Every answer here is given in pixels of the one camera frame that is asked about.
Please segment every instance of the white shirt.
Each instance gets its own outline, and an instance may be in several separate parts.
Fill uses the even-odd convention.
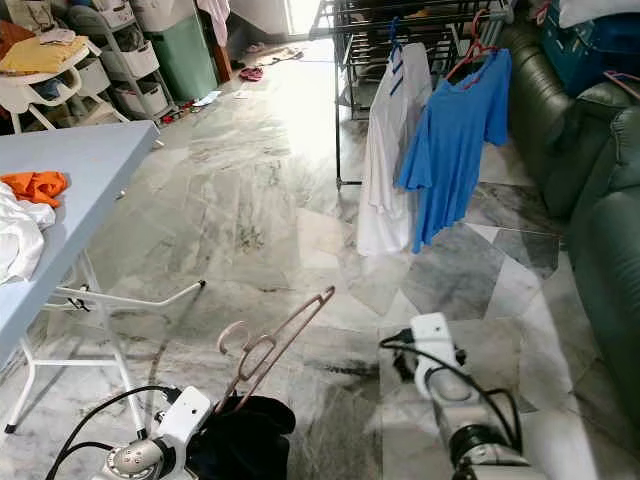
[[[14,277],[31,278],[44,248],[40,230],[55,221],[49,205],[17,201],[11,187],[0,182],[0,285]]]
[[[431,90],[424,45],[405,45],[387,63],[369,113],[358,218],[361,255],[398,252],[409,244],[417,193],[394,188],[393,179]]]

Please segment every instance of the red hanger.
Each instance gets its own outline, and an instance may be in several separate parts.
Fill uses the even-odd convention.
[[[485,13],[489,13],[489,10],[483,8],[481,10],[478,10],[478,13],[476,13],[476,16],[473,17],[473,22],[471,23],[471,38],[473,39],[473,42],[471,43],[469,50],[467,50],[467,54],[464,56],[464,58],[460,60],[460,62],[455,67],[453,67],[451,71],[447,74],[447,77],[446,77],[447,80],[450,80],[451,77],[453,77],[453,75],[463,65],[477,60],[486,52],[494,52],[494,51],[500,50],[498,47],[493,45],[486,46],[480,41],[480,36],[478,35],[478,23],[480,22],[480,16],[484,15]],[[474,80],[464,88],[465,89],[469,88],[471,85],[473,85],[477,81],[478,81],[477,79]]]

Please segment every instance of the marble floor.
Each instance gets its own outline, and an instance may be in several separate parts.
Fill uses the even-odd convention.
[[[233,365],[215,351],[226,325],[269,330],[335,285],[260,389],[296,413],[292,480],[450,478],[431,405],[377,348],[412,316],[436,311],[477,381],[516,394],[526,454],[550,479],[640,478],[563,226],[547,217],[513,146],[486,147],[467,217],[432,247],[360,257],[358,187],[335,188],[331,47],[302,47],[303,60],[266,67],[258,83],[234,80],[209,108],[164,128],[166,147],[148,156],[91,242],[109,292],[159,298],[209,282],[161,314],[115,316],[137,383],[220,396]],[[367,124],[344,113],[343,177],[358,178]],[[42,316],[33,335],[43,354],[104,350],[88,317]],[[19,356],[2,372],[2,414],[25,375]],[[42,479],[73,425],[118,389],[109,369],[42,370],[17,433],[0,436],[0,478]],[[153,395],[139,401],[149,415],[163,407]],[[98,415],[81,438],[132,440],[125,406]],[[59,478],[90,478],[102,458],[72,457]]]

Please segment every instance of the black cloth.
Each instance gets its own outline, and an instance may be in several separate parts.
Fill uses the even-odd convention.
[[[212,414],[187,447],[187,466],[200,480],[286,480],[294,413],[272,398],[231,397]]]

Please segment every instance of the ironing board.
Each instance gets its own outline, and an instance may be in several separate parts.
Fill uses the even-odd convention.
[[[65,174],[69,187],[59,197],[56,223],[44,231],[45,247],[30,281],[0,285],[0,366],[16,346],[27,358],[29,375],[25,388],[10,414],[5,432],[13,433],[33,385],[38,366],[112,366],[120,370],[123,387],[132,388],[126,357],[110,326],[114,309],[167,306],[204,286],[200,281],[163,302],[146,302],[101,293],[85,252],[91,236],[111,211],[115,199],[127,185],[158,136],[153,122],[139,121],[91,127],[66,128],[0,137],[0,175],[22,171],[57,170]],[[88,290],[60,286],[65,273],[78,263]],[[43,307],[73,309],[73,305],[50,305],[50,297],[86,302],[99,315],[112,348],[113,360],[37,359],[26,338],[27,328]],[[139,432],[144,423],[135,397],[133,420]]]

